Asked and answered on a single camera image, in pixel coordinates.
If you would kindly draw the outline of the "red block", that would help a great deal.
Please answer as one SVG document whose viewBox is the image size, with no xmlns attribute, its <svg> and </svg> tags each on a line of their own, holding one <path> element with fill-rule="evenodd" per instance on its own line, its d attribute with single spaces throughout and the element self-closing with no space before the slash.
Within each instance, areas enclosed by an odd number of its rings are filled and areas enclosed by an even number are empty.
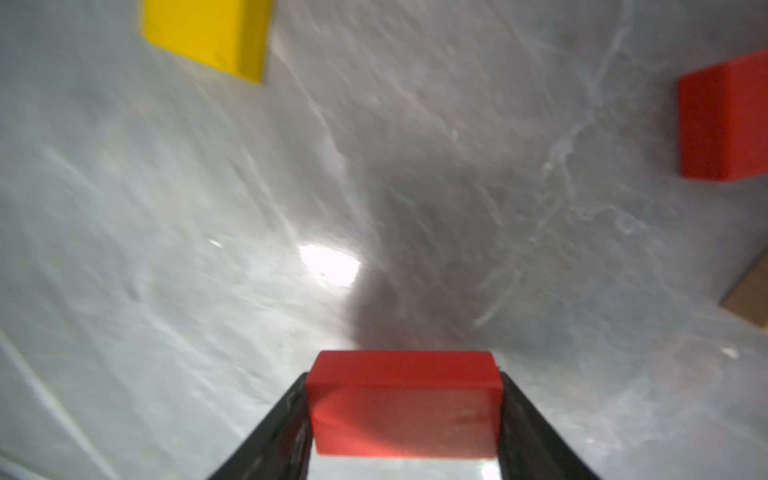
<svg viewBox="0 0 768 480">
<path fill-rule="evenodd" d="M 767 173 L 767 51 L 677 82 L 680 174 L 732 182 Z"/>
<path fill-rule="evenodd" d="M 321 455 L 496 455 L 503 384 L 489 352 L 323 351 L 306 390 Z"/>
</svg>

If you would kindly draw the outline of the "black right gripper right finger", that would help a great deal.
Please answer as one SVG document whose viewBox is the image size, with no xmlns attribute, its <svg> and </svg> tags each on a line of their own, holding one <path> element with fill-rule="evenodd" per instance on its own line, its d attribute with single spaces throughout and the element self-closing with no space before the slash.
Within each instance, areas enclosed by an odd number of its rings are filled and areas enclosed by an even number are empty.
<svg viewBox="0 0 768 480">
<path fill-rule="evenodd" d="M 503 480 L 598 480 L 522 390 L 501 372 L 497 457 Z"/>
</svg>

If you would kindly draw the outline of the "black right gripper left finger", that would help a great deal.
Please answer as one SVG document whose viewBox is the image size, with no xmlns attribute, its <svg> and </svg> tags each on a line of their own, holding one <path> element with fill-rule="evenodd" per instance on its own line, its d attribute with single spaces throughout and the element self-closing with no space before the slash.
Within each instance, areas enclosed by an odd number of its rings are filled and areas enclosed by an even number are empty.
<svg viewBox="0 0 768 480">
<path fill-rule="evenodd" d="M 210 480 L 305 480 L 313 432 L 301 374 Z"/>
</svg>

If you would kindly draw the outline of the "long yellow block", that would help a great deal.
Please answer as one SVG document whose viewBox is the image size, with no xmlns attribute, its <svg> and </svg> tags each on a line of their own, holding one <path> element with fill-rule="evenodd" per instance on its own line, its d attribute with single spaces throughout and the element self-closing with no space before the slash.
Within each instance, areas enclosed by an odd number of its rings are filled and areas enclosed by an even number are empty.
<svg viewBox="0 0 768 480">
<path fill-rule="evenodd" d="M 271 0 L 145 0 L 142 33 L 156 47 L 259 83 Z"/>
</svg>

